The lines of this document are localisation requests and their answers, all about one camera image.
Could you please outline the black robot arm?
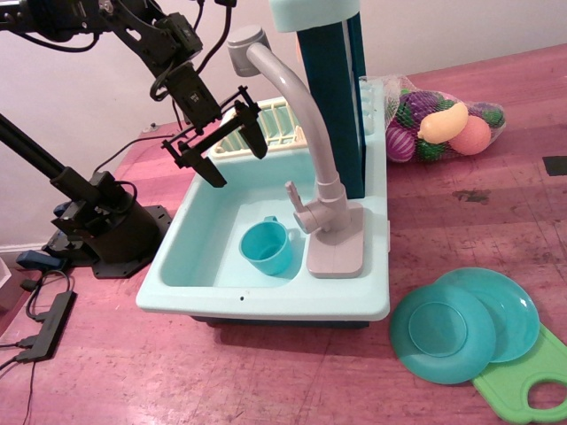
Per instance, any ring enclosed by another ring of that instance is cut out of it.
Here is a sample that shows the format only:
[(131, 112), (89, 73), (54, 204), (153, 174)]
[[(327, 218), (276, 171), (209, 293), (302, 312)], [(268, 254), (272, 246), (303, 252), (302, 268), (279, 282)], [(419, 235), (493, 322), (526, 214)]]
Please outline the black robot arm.
[[(187, 130), (198, 137), (191, 144), (180, 132), (165, 140), (163, 148), (177, 166), (194, 170), (215, 188), (226, 181), (205, 153), (225, 136), (238, 132), (255, 157), (267, 154), (260, 107), (246, 88), (229, 97), (236, 114), (223, 119), (223, 104), (201, 80), (201, 67), (192, 63), (203, 44), (180, 13), (166, 14), (153, 1), (4, 1), (1, 28), (62, 52), (69, 51), (76, 35), (115, 34), (153, 75), (151, 98), (171, 98), (183, 112)], [(56, 233), (40, 251), (21, 253), (20, 266), (44, 273), (89, 267), (96, 278), (113, 279), (130, 277), (153, 260), (171, 224), (164, 207), (140, 205), (133, 183), (105, 171), (82, 177), (8, 119), (1, 121), (1, 140), (67, 197), (54, 212)]]

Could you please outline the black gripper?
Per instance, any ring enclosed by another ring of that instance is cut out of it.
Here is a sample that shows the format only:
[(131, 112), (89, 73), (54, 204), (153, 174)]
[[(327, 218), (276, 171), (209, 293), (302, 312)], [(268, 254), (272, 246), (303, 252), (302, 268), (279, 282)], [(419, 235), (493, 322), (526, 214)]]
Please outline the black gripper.
[(262, 159), (266, 156), (268, 146), (258, 122), (260, 108), (252, 101), (246, 87), (240, 86), (235, 94), (219, 103), (200, 79), (192, 64), (185, 62), (178, 66), (170, 65), (159, 76), (159, 88), (161, 90), (159, 97), (172, 97), (196, 135), (203, 135), (208, 125), (220, 120), (224, 107), (231, 105), (235, 110), (232, 119), (214, 130), (194, 148), (182, 150), (175, 160), (180, 168), (192, 168), (211, 186), (224, 187), (227, 181), (221, 172), (209, 158), (203, 157), (199, 152), (206, 151), (235, 130), (243, 137), (255, 158)]

